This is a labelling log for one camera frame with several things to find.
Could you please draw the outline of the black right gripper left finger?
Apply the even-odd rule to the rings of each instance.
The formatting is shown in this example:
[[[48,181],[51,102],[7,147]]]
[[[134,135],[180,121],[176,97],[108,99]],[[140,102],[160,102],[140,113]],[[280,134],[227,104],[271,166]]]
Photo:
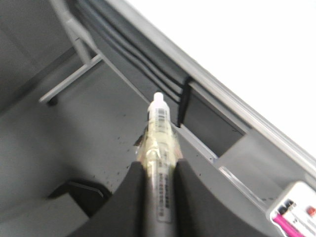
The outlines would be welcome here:
[[[142,235],[145,171],[141,162],[130,165],[109,200],[70,237],[140,237]]]

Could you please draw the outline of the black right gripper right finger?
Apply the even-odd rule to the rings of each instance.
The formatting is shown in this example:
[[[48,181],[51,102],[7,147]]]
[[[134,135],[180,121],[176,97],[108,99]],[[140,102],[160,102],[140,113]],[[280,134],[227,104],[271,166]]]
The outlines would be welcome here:
[[[174,169],[174,193],[180,237],[265,236],[223,205],[185,159]]]

